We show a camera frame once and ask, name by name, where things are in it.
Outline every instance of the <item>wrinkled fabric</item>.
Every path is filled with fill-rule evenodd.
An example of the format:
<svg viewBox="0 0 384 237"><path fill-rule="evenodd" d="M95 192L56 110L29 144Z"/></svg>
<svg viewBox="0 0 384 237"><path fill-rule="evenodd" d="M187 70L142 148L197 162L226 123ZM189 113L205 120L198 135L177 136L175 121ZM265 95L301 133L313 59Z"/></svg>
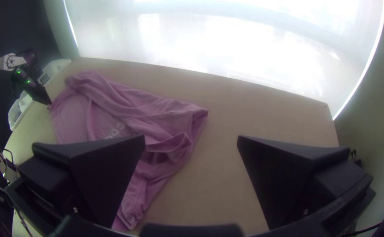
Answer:
<svg viewBox="0 0 384 237"><path fill-rule="evenodd" d="M59 143L145 136L145 151L112 226L132 230L190 157L208 111L112 82L94 71L69 76L65 83L66 89L49 106Z"/></svg>

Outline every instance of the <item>pink cloth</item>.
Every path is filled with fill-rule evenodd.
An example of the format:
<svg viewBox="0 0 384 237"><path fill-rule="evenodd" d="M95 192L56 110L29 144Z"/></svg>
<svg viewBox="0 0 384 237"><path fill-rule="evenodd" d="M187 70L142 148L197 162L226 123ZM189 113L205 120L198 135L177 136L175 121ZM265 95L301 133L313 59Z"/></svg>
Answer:
<svg viewBox="0 0 384 237"><path fill-rule="evenodd" d="M66 79L49 106L59 143L144 134L144 151L112 228L132 230L155 195L190 157L208 111L107 80L94 71Z"/></svg>

